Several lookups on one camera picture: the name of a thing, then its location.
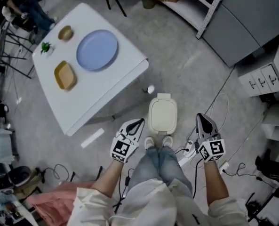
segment blue plate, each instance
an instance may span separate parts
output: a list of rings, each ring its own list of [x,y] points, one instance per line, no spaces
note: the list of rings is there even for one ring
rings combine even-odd
[[[109,65],[116,56],[118,43],[108,30],[95,30],[87,34],[77,49],[77,61],[81,67],[95,71]]]

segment jeans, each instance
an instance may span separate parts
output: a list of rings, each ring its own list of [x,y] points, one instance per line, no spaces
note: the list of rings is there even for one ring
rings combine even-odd
[[[42,30],[49,31],[49,27],[54,23],[54,20],[44,13],[37,0],[25,0],[19,9],[23,13],[29,13],[37,27]]]
[[[178,179],[192,193],[191,182],[184,175],[175,152],[168,146],[163,147],[159,153],[154,146],[146,150],[145,156],[139,161],[132,174],[128,189],[154,178],[162,180],[167,186],[174,179]]]

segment sleeve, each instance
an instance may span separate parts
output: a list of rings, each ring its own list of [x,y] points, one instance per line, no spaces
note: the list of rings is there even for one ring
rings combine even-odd
[[[112,199],[95,189],[78,188],[68,226],[109,226]]]
[[[208,209],[208,215],[219,220],[221,226],[248,226],[245,213],[231,197],[215,200]]]

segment yellow tray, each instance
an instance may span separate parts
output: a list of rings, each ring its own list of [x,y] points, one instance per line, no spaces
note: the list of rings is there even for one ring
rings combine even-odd
[[[77,77],[66,61],[62,61],[55,68],[55,79],[58,86],[65,90],[71,90],[77,83]]]

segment concrete floor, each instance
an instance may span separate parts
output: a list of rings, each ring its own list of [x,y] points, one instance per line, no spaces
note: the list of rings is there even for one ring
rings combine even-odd
[[[70,174],[75,171],[83,180],[92,180],[96,177],[99,166],[107,168],[111,163],[109,149],[112,138],[122,123],[133,118],[147,118],[150,98],[141,92],[141,88],[154,84],[157,91],[171,93],[176,100],[178,125],[173,135],[173,148],[177,149],[185,145],[186,138],[195,125],[196,114],[204,113],[209,108],[231,68],[224,64],[203,39],[195,38],[197,31],[190,24],[162,4],[146,10],[141,0],[120,0],[128,17],[122,15],[114,0],[110,0],[112,10],[108,10],[105,0],[46,0],[43,9],[49,11],[50,16],[61,19],[80,2],[88,3],[118,28],[147,55],[150,63],[149,69],[103,108],[99,115],[117,113],[134,103],[139,106],[113,122],[86,125],[72,137],[68,137],[55,120],[35,72],[30,80],[18,73],[13,76],[12,71],[8,71],[4,100],[10,108],[8,118],[16,130],[19,165],[44,169],[61,163]],[[27,57],[29,60],[23,64],[17,63],[17,67],[28,71],[31,55],[28,54]],[[229,98],[229,110],[226,123],[220,131],[225,139],[227,154],[220,163],[230,160],[227,171],[235,173],[239,163],[244,162],[246,168],[242,173],[258,174],[254,161],[257,155],[263,153],[267,143],[260,127],[265,104],[258,97],[247,96],[237,78],[236,70],[227,80],[222,92]],[[220,95],[212,113],[212,118],[219,127],[226,111],[226,97]],[[103,128],[105,133],[83,149],[81,142],[99,128]],[[146,125],[140,142],[148,135]],[[142,145],[125,165],[123,178],[129,168],[137,165],[143,154]],[[195,166],[199,159],[198,155],[193,159],[192,165]],[[183,166],[183,170],[194,183],[195,172],[190,162]],[[58,173],[62,180],[66,179],[63,169],[58,168]],[[256,192],[254,199],[262,202],[271,192],[268,185],[256,181],[255,177],[223,175],[223,178],[230,195],[238,198],[246,200],[251,193]],[[47,181],[41,188],[49,191],[58,183],[59,180],[48,172]],[[195,202],[204,212],[207,211],[203,169],[198,169]]]

